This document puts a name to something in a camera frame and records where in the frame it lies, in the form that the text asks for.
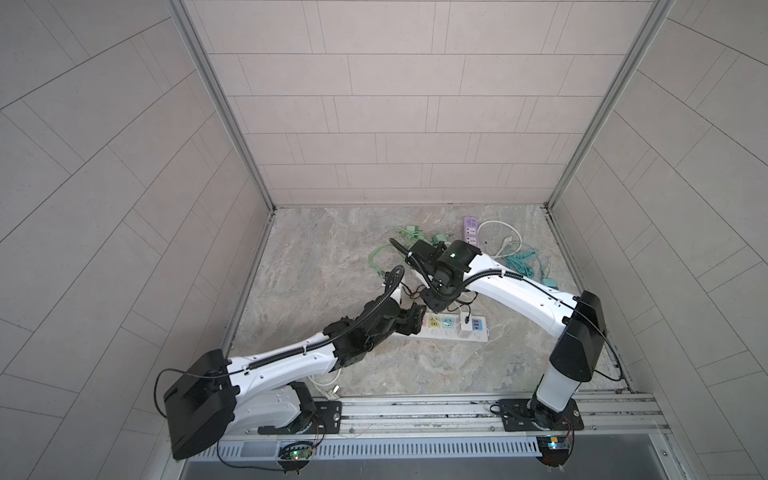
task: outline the tiled wall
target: tiled wall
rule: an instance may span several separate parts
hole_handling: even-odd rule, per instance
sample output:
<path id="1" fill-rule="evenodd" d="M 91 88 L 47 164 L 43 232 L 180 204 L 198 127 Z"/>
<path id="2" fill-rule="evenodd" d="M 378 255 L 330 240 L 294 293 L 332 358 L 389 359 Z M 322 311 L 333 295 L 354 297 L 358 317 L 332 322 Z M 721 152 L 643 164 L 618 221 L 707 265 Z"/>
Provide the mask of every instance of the tiled wall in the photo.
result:
<path id="1" fill-rule="evenodd" d="M 767 22 L 678 0 L 554 209 L 699 479 L 768 478 Z"/>
<path id="2" fill-rule="evenodd" d="M 548 199 L 650 2 L 187 0 L 277 204 Z"/>
<path id="3" fill-rule="evenodd" d="M 265 219 L 161 0 L 0 2 L 0 478 L 140 478 Z"/>

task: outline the purple power strip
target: purple power strip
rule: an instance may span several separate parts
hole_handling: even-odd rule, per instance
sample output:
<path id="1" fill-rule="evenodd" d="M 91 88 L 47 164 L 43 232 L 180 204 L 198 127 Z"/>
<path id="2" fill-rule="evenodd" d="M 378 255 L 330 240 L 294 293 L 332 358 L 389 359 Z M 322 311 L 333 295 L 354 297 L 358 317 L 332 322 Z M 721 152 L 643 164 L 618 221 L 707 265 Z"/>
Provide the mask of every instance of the purple power strip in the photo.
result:
<path id="1" fill-rule="evenodd" d="M 478 243 L 478 219 L 475 217 L 464 217 L 464 230 L 462 231 L 464 241 L 475 247 Z"/>

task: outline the marble floor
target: marble floor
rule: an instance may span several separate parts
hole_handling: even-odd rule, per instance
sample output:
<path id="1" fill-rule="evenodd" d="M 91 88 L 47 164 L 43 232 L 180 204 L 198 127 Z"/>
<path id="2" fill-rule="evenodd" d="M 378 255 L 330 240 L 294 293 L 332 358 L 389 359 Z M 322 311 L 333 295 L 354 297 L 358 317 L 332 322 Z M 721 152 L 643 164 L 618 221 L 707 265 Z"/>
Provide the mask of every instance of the marble floor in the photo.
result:
<path id="1" fill-rule="evenodd" d="M 305 339 L 341 317 L 354 318 L 382 292 L 381 279 L 369 266 L 369 253 L 394 237 L 396 227 L 405 225 L 417 225 L 428 238 L 452 233 L 452 238 L 460 239 L 466 215 L 480 221 L 503 220 L 520 231 L 526 244 L 539 249 L 548 276 L 560 290 L 578 294 L 545 214 L 535 205 L 280 209 L 230 354 L 275 349 Z M 488 225 L 482 230 L 481 248 L 495 253 L 509 234 L 506 227 Z M 402 258 L 387 247 L 376 261 L 389 270 Z M 419 285 L 410 269 L 404 282 L 411 288 Z M 403 306 L 409 302 L 406 297 Z M 472 304 L 472 313 L 487 319 L 488 343 L 392 336 L 363 361 L 341 371 L 336 382 L 339 394 L 532 392 L 556 339 L 487 297 Z M 618 376 L 605 349 L 598 368 Z M 329 381 L 333 375 L 318 380 Z M 595 376 L 581 389 L 623 385 Z"/>

